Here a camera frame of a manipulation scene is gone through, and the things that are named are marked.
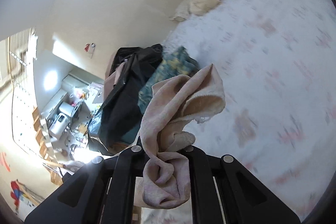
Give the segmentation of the pink bear-print pants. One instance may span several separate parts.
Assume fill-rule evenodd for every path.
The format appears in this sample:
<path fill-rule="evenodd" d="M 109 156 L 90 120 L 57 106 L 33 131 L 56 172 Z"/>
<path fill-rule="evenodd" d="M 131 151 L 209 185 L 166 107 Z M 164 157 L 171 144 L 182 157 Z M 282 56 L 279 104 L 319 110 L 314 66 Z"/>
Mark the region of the pink bear-print pants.
<path fill-rule="evenodd" d="M 179 151 L 194 144 L 195 136 L 184 128 L 224 110 L 224 87 L 211 64 L 193 77 L 178 75 L 158 82 L 152 91 L 138 133 L 149 160 L 142 178 L 136 180 L 134 204 L 173 209 L 187 202 L 191 191 L 189 160 Z"/>

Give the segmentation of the black clothes pile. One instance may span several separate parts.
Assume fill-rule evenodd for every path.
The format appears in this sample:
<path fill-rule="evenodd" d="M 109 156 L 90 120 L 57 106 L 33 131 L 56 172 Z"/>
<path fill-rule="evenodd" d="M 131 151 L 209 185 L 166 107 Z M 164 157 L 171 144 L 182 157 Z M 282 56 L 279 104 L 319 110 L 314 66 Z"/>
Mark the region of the black clothes pile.
<path fill-rule="evenodd" d="M 163 47 L 124 47 L 111 56 L 105 74 L 103 103 L 88 124 L 91 151 L 112 156 L 135 141 L 142 114 L 139 91 L 162 62 Z"/>

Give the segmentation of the white printer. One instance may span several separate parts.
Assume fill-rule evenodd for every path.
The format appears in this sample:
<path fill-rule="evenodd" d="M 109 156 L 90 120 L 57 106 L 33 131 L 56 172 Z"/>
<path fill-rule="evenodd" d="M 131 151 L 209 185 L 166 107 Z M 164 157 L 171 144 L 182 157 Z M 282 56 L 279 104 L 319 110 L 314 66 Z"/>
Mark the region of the white printer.
<path fill-rule="evenodd" d="M 56 139 L 60 139 L 69 123 L 70 120 L 68 116 L 66 116 L 63 113 L 60 113 L 50 126 L 49 134 Z"/>

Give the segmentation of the teal yellow folded garment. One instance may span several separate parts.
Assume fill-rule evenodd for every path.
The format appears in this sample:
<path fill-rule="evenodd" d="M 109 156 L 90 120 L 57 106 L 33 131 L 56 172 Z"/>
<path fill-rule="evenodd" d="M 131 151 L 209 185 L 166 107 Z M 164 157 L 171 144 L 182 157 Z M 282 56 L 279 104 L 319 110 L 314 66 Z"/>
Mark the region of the teal yellow folded garment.
<path fill-rule="evenodd" d="M 141 114 L 145 113 L 147 106 L 153 98 L 152 86 L 161 81 L 178 75 L 193 76 L 199 70 L 199 64 L 192 59 L 185 47 L 178 47 L 175 51 L 165 54 L 147 83 L 138 93 L 138 107 Z"/>

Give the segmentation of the white floral bed sheet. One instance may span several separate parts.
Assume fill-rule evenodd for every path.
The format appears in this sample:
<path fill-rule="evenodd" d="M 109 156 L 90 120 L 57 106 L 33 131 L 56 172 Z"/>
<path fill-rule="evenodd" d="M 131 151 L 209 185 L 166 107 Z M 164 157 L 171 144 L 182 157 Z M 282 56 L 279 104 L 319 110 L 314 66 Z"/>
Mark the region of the white floral bed sheet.
<path fill-rule="evenodd" d="M 335 7 L 331 0 L 222 0 L 166 43 L 214 65 L 226 100 L 184 131 L 231 155 L 302 223 L 335 174 Z"/>

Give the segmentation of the white pillow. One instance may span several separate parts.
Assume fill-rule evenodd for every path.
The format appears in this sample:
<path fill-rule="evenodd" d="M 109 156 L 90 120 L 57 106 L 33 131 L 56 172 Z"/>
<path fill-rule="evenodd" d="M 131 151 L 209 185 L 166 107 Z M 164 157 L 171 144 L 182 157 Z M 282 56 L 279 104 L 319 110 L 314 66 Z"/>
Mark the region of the white pillow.
<path fill-rule="evenodd" d="M 183 22 L 190 17 L 190 0 L 183 0 L 175 10 L 175 14 L 170 17 L 171 21 Z"/>

